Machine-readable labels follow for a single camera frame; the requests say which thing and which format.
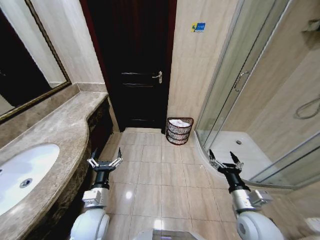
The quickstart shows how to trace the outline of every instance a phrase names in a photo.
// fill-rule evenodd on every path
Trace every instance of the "bathroom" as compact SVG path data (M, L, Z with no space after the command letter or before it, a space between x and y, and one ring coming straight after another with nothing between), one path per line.
M155 229L240 240L210 150L227 164L232 152L251 192L272 197L258 213L280 239L319 238L320 0L0 8L1 239L97 239L72 232L92 210L87 160L117 160L119 149L102 239ZM192 118L187 142L169 141L168 118Z

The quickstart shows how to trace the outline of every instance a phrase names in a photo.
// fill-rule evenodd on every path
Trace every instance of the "sink drain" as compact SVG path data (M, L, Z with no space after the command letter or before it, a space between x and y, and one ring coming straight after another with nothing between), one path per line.
M20 188L23 189L23 188L28 187L31 182L32 182L32 178L27 178L26 180L24 180L20 183Z

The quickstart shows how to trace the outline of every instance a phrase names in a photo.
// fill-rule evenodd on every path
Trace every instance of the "shower enclosure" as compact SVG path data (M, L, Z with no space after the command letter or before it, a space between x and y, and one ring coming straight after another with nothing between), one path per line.
M295 115L320 93L320 37L303 32L314 8L294 0L238 3L195 133L221 162L236 154L245 180L298 188L318 179L320 114ZM309 108L306 115L317 103Z

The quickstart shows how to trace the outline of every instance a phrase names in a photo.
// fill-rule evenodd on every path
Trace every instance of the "dark wooden door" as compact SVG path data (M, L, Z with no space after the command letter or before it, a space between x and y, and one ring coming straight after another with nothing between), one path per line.
M80 2L120 130L164 130L177 2Z
M18 107L50 91L45 76L0 10L0 94Z

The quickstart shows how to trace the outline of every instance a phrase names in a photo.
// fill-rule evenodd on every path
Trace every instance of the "sticker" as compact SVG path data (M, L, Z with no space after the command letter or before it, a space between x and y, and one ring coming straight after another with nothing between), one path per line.
M202 33L205 30L205 22L194 22L192 23L191 32Z

